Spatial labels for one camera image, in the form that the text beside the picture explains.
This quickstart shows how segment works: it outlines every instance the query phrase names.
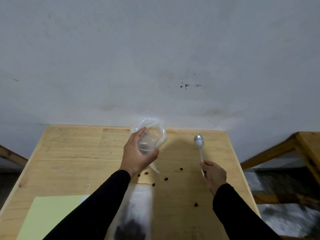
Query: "bag with dark contents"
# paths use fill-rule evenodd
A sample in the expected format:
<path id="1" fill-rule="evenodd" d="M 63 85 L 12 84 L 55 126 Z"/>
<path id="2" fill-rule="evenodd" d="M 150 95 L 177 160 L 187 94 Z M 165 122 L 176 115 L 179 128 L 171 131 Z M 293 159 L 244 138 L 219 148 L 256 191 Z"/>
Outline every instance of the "bag with dark contents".
<path id="1" fill-rule="evenodd" d="M 108 229 L 108 240 L 151 240 L 154 187 L 130 184 Z"/>

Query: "green sheet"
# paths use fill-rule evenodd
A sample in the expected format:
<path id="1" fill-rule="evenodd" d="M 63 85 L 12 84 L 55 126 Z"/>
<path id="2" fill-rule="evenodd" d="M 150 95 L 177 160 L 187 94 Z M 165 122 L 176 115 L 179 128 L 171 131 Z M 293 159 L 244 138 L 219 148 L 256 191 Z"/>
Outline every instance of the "green sheet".
<path id="1" fill-rule="evenodd" d="M 89 195 L 36 197 L 17 240 L 42 240 Z"/>

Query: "plastic bag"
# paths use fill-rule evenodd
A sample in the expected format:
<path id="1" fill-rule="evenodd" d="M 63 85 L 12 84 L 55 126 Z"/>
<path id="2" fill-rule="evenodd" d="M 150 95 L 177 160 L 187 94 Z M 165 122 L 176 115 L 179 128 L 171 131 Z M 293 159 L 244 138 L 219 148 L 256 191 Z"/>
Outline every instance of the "plastic bag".
<path id="1" fill-rule="evenodd" d="M 156 119 L 140 119 L 139 122 L 137 124 L 135 124 L 133 127 L 131 127 L 130 132 L 131 133 L 135 133 L 138 130 L 140 130 L 143 127 L 147 127 L 148 128 L 153 128 L 156 129 L 157 132 L 160 135 L 160 139 L 158 140 L 157 144 L 156 144 L 156 148 L 159 148 L 160 146 L 162 146 L 162 144 L 164 144 L 164 142 L 167 139 L 167 132 L 165 127 Z M 159 170 L 157 169 L 155 163 L 151 163 L 150 167 L 156 172 L 156 173 L 160 173 Z"/>
<path id="2" fill-rule="evenodd" d="M 129 184 L 122 203 L 108 229 L 108 240 L 151 240 L 154 188 Z"/>

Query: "left hand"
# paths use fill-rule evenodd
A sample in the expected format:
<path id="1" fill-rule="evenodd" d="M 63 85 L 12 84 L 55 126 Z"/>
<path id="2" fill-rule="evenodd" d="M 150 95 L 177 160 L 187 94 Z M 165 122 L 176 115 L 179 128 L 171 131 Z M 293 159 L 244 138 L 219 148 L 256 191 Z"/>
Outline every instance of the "left hand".
<path id="1" fill-rule="evenodd" d="M 146 127 L 143 127 L 133 133 L 123 148 L 123 157 L 119 170 L 126 170 L 130 177 L 134 177 L 158 158 L 159 149 L 155 149 L 150 155 L 144 156 L 137 147 L 137 142 L 146 129 Z"/>

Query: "black sleeve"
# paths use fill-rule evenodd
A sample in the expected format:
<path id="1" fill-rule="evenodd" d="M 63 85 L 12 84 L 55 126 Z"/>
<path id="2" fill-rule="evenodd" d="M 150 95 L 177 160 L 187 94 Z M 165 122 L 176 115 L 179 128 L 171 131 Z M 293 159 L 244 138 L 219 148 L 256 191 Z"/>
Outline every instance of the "black sleeve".
<path id="1" fill-rule="evenodd" d="M 254 213 L 230 184 L 221 185 L 213 198 L 213 210 L 230 240 L 281 238 Z"/>
<path id="2" fill-rule="evenodd" d="M 52 229 L 45 240 L 104 240 L 130 182 L 127 171 L 113 173 L 93 194 Z"/>

